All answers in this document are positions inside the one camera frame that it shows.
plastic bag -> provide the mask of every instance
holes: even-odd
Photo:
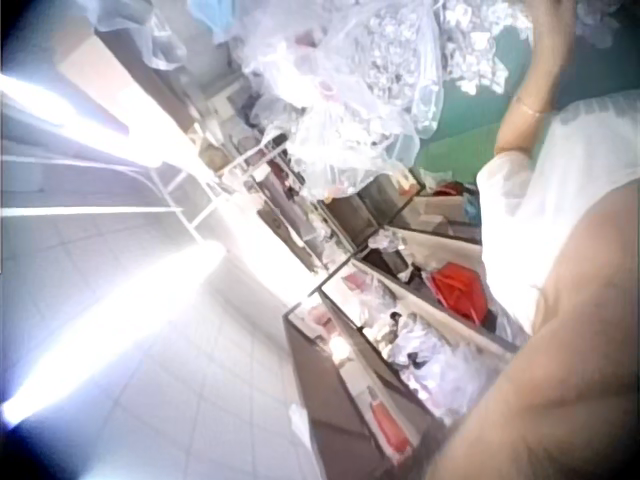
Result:
[[[418,362],[429,362],[449,345],[440,333],[415,313],[400,319],[398,338],[389,352],[389,361],[409,365],[409,354],[415,353]]]
[[[453,181],[453,172],[428,172],[423,169],[418,169],[420,173],[420,180],[424,183],[424,192],[431,195],[435,192],[439,186]]]
[[[503,368],[496,358],[460,345],[443,348],[413,375],[428,392],[425,404],[450,424],[480,401]]]
[[[275,95],[264,95],[251,111],[250,122],[265,127],[262,143],[281,133],[289,135],[299,121],[300,110]]]
[[[376,100],[407,109],[421,138],[433,135],[444,93],[432,0],[354,5],[334,20],[320,50],[335,71],[362,79]]]
[[[387,320],[396,309],[394,293],[373,275],[354,270],[342,277],[347,288],[358,295],[360,304],[360,324],[372,327],[381,320]]]
[[[366,118],[329,101],[307,110],[287,144],[294,168],[307,180],[305,196],[346,197],[380,174],[401,174],[413,164],[420,140],[411,121],[404,112],[383,110]]]
[[[375,248],[387,253],[400,250],[405,244],[404,239],[399,234],[388,228],[380,229],[368,242],[369,248]]]
[[[142,59],[151,68],[173,70],[184,64],[187,49],[160,13],[144,0],[76,0],[101,31],[128,29]]]

hand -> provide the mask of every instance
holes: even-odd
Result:
[[[576,0],[526,0],[533,21],[534,62],[558,74],[571,58],[576,36]]]

white top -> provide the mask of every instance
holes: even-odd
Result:
[[[505,152],[478,174],[482,259],[502,305],[532,332],[539,291],[569,234],[608,192],[640,178],[640,90],[556,115],[532,170]]]

merchandise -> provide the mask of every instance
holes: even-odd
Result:
[[[514,26],[530,38],[531,22],[523,4],[506,0],[443,0],[436,9],[445,57],[444,77],[475,95],[484,85],[503,94],[509,71],[495,56],[495,37]]]
[[[422,168],[418,169],[420,180],[424,184],[424,192],[431,195],[441,185],[453,181],[453,172],[428,172]]]
[[[337,17],[321,48],[377,100],[407,109],[420,137],[433,135],[443,89],[432,0],[364,2]]]
[[[369,248],[375,248],[381,252],[395,252],[405,247],[404,239],[388,228],[382,228],[369,239]]]
[[[360,325],[372,327],[379,321],[386,321],[396,309],[394,293],[373,275],[354,270],[342,277],[342,281],[351,292],[358,295]]]
[[[391,346],[388,360],[398,366],[408,366],[411,354],[418,362],[429,362],[448,349],[447,341],[435,328],[415,313],[410,313],[398,323],[398,338]]]
[[[447,425],[469,412],[498,378],[504,365],[470,345],[444,348],[411,374],[425,405]]]
[[[482,326],[488,312],[487,297],[475,270],[448,262],[434,272],[425,272],[424,281],[438,301],[452,312]]]
[[[623,0],[578,0],[576,33],[599,48],[610,47],[618,27],[607,15]],[[495,56],[495,38],[515,27],[533,42],[533,26],[523,1],[442,0],[436,7],[445,56],[444,78],[475,95],[483,85],[503,94],[509,72]]]

fluorescent light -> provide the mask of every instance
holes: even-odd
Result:
[[[161,328],[224,254],[220,244],[207,242],[171,255],[74,322],[2,405],[9,428],[63,399],[136,341]]]
[[[336,336],[329,340],[329,349],[335,363],[345,360],[351,354],[351,347],[341,336]]]
[[[155,139],[148,134],[129,136],[81,117],[64,98],[42,87],[0,74],[0,91],[31,115],[58,127],[59,132],[79,143],[147,167],[162,164],[162,152],[154,152]]]

